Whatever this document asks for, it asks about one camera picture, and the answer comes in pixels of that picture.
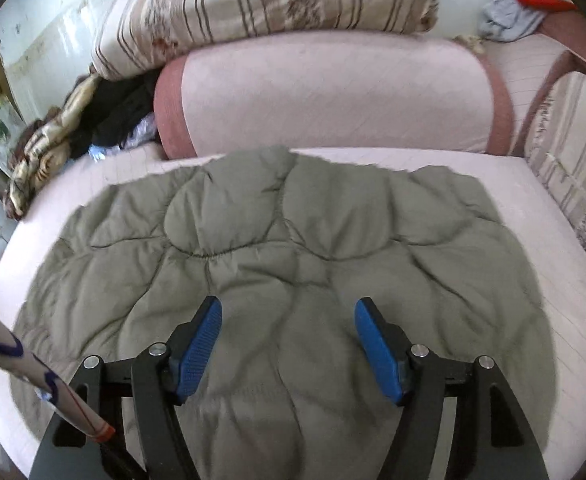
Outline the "white striped stick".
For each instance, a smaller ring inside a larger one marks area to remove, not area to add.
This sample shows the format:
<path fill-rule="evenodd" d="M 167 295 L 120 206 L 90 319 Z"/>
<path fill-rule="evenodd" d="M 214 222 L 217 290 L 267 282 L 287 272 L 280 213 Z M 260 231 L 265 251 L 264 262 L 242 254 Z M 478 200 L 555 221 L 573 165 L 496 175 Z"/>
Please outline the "white striped stick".
<path fill-rule="evenodd" d="M 62 419 L 91 440 L 102 443 L 114 436 L 115 429 L 1 321 L 0 368 L 36 388 L 40 398 L 51 404 Z"/>

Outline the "black garment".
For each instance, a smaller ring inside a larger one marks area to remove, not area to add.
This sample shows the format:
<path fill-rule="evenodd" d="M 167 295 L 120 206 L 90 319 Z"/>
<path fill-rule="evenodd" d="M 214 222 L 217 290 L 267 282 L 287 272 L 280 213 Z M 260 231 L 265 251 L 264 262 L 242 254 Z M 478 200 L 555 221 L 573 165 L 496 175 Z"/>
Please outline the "black garment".
<path fill-rule="evenodd" d="M 70 158 L 84 156 L 94 136 L 130 131 L 151 113 L 159 74 L 160 70 L 151 70 L 131 79 L 102 79 L 70 135 Z"/>

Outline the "pink rolled bolster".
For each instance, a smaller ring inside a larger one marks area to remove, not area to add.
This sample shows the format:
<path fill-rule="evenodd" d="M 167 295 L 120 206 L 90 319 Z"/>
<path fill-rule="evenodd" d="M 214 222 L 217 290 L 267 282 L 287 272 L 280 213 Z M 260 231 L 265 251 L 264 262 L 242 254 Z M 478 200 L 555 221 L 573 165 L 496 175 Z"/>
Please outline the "pink rolled bolster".
<path fill-rule="evenodd" d="M 154 94 L 171 159 L 267 145 L 504 155 L 514 109 L 499 71 L 445 39 L 286 32 L 168 63 Z"/>

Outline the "olive green quilted jacket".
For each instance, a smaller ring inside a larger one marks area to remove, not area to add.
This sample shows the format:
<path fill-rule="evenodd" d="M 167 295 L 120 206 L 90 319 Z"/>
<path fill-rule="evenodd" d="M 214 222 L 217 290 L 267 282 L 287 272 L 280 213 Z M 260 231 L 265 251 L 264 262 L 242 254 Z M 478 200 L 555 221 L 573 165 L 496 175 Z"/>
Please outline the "olive green quilted jacket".
<path fill-rule="evenodd" d="M 371 479 L 401 412 L 355 326 L 371 298 L 440 356 L 488 354 L 539 443 L 556 393 L 535 272 L 483 185 L 264 148 L 110 186 L 77 208 L 16 335 L 64 379 L 133 358 L 209 295 L 222 326 L 177 416 L 205 479 Z"/>

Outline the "grey blue cloth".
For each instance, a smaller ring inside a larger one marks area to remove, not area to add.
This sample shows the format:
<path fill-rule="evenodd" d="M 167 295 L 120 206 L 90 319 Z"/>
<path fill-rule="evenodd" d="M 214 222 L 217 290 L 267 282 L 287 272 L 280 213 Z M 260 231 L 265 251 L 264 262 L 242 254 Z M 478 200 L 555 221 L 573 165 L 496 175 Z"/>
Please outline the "grey blue cloth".
<path fill-rule="evenodd" d="M 513 42 L 532 35 L 546 17 L 546 11 L 524 6 L 518 0 L 494 0 L 480 12 L 478 36 Z"/>

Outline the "beige brown patterned blanket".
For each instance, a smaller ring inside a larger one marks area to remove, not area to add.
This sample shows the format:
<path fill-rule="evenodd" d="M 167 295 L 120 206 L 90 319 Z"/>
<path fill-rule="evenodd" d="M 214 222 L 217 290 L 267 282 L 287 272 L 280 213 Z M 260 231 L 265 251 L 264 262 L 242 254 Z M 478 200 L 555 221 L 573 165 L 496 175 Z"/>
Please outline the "beige brown patterned blanket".
<path fill-rule="evenodd" d="M 22 150 L 13 157 L 10 184 L 3 199 L 9 219 L 24 218 L 35 196 L 70 159 L 72 134 L 101 82 L 98 74 L 77 82 L 64 104 L 53 107 L 52 116 L 20 144 Z"/>

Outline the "pink quilted bed cover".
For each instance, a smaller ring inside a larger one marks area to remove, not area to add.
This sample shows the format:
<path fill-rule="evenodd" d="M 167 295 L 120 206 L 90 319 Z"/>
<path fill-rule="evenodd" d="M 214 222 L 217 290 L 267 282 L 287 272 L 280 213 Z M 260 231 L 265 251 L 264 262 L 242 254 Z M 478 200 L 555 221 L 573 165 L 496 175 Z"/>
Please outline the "pink quilted bed cover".
<path fill-rule="evenodd" d="M 548 440 L 539 443 L 548 476 L 569 479 L 577 474 L 586 461 L 586 252 L 526 162 L 516 157 L 392 148 L 336 148 L 297 154 L 332 164 L 390 171 L 445 167 L 479 180 L 524 249 L 550 323 L 556 400 Z M 84 159 L 60 174 L 39 195 L 5 248 L 0 261 L 2 321 L 15 330 L 39 266 L 77 208 L 110 186 L 217 159 L 164 162 L 151 148 L 138 148 L 102 162 Z"/>

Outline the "striped floral side cushion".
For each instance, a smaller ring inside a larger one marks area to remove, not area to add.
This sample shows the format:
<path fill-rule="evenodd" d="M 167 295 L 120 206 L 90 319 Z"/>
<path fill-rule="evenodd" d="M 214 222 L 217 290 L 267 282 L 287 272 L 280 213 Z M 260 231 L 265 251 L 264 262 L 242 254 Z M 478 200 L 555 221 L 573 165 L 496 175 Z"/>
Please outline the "striped floral side cushion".
<path fill-rule="evenodd" d="M 514 144 L 586 252 L 586 60 L 564 51 L 528 106 Z"/>

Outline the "striped floral pillow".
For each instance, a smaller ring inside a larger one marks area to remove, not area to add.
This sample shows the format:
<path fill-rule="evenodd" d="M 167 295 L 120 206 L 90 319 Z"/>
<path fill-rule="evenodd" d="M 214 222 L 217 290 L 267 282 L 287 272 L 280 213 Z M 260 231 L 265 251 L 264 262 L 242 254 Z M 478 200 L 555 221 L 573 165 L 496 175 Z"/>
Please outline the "striped floral pillow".
<path fill-rule="evenodd" d="M 307 29 L 428 32 L 438 0 L 114 0 L 92 65 L 108 80 L 155 70 L 211 44 Z"/>

